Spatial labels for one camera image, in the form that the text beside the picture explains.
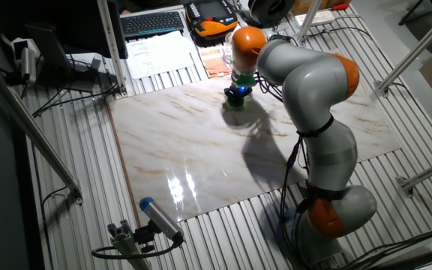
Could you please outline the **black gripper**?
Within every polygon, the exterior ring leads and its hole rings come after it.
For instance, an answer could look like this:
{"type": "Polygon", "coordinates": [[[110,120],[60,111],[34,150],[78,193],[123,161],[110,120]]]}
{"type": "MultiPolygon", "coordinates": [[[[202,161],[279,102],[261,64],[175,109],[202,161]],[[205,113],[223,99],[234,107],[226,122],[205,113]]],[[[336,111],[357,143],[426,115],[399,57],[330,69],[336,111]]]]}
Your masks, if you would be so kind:
{"type": "Polygon", "coordinates": [[[245,97],[248,96],[253,91],[251,86],[234,86],[231,85],[229,88],[224,89],[224,94],[226,95],[226,103],[229,105],[233,104],[236,100],[236,105],[242,107],[245,105],[245,97]]]}

